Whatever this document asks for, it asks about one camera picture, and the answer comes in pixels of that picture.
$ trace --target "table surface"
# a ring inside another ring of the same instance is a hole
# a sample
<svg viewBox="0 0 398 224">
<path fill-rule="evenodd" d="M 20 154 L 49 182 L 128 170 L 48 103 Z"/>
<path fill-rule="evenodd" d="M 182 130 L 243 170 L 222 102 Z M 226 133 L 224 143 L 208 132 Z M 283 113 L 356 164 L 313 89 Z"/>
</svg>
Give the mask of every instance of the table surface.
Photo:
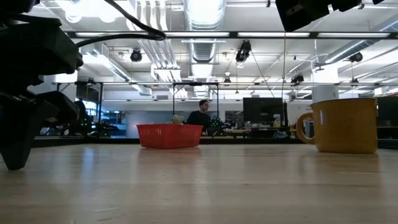
<svg viewBox="0 0 398 224">
<path fill-rule="evenodd" d="M 0 223 L 398 223 L 398 152 L 309 145 L 33 149 L 0 161 Z"/>
</svg>

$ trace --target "yellow mug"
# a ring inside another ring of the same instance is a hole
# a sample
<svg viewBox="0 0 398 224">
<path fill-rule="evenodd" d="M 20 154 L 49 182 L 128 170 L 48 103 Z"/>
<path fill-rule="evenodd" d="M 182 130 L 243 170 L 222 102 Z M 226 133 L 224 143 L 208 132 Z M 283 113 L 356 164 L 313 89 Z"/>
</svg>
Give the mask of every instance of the yellow mug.
<svg viewBox="0 0 398 224">
<path fill-rule="evenodd" d="M 377 151 L 376 99 L 329 100 L 311 105 L 312 113 L 299 117 L 298 137 L 320 152 L 375 153 Z M 314 137 L 303 132 L 305 119 L 314 122 Z"/>
</svg>

